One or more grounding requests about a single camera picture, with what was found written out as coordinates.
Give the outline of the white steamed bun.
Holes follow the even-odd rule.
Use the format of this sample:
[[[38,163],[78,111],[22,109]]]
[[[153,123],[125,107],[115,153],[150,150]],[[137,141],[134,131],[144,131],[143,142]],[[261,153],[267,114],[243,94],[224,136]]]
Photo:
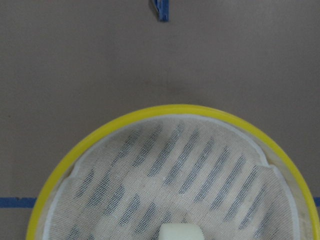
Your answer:
[[[201,228],[191,223],[164,223],[158,234],[159,240],[204,240]]]

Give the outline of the white steamer liner cloth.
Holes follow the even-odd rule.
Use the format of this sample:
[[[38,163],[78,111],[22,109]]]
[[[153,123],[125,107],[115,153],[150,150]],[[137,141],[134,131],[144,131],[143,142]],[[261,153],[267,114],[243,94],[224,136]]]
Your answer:
[[[207,240],[298,240],[292,193],[267,153],[225,122],[164,115],[107,135],[76,161],[43,240],[156,240],[165,223]]]

